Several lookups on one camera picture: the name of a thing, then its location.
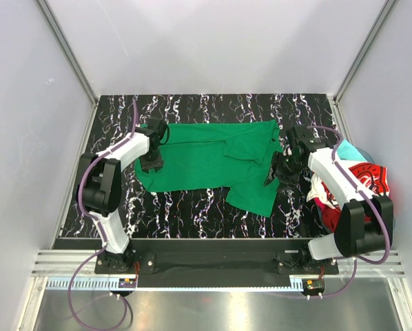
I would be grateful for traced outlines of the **green t shirt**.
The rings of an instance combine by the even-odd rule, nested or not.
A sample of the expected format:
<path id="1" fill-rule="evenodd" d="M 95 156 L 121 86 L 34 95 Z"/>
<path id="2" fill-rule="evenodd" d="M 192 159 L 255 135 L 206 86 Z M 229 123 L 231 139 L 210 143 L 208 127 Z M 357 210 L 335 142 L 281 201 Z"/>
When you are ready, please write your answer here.
<path id="1" fill-rule="evenodd" d="M 269 217 L 278 182 L 265 184 L 271 159 L 282 150 L 278 123 L 171 123 L 161 146 L 164 166 L 136 178 L 148 192 L 229 188 L 226 202 Z"/>

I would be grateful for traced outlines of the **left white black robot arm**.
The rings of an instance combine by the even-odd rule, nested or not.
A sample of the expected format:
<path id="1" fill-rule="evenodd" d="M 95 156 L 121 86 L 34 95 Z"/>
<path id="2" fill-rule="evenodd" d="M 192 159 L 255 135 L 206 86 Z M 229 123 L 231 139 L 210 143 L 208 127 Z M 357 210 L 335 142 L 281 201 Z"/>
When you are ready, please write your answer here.
<path id="1" fill-rule="evenodd" d="M 107 149 L 80 156 L 73 194 L 81 214 L 93 221 L 101 237 L 99 266 L 120 273 L 137 266 L 119 215 L 122 173 L 135 161 L 146 173 L 159 171 L 164 166 L 160 147 L 168 141 L 168 124 L 151 118 L 145 127 L 134 127 L 125 138 Z"/>

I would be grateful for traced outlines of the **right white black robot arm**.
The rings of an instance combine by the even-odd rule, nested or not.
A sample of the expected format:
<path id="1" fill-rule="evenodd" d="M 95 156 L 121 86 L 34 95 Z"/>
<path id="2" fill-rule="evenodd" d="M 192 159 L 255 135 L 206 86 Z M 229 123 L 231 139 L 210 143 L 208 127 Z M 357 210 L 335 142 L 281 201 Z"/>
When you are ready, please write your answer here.
<path id="1" fill-rule="evenodd" d="M 393 240 L 393 202 L 387 195 L 368 189 L 341 163 L 337 149 L 342 135 L 332 144 L 316 137 L 315 126 L 293 126 L 287 131 L 289 149 L 275 152 L 265 185 L 279 181 L 277 190 L 295 188 L 299 174 L 309 169 L 327 186 L 340 206 L 340 220 L 333 233 L 312 239 L 307 250 L 314 261 L 357 258 L 373 265 L 384 263 Z"/>

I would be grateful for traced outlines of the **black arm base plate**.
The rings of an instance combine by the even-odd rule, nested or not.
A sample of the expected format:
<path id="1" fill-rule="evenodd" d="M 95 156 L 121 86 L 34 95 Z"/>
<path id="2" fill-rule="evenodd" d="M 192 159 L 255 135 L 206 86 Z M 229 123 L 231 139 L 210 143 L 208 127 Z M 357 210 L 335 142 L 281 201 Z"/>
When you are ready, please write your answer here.
<path id="1" fill-rule="evenodd" d="M 339 273 L 337 263 L 314 261 L 307 239 L 133 239 L 119 257 L 104 253 L 97 274 L 138 277 L 144 288 L 279 288 L 290 276 Z"/>

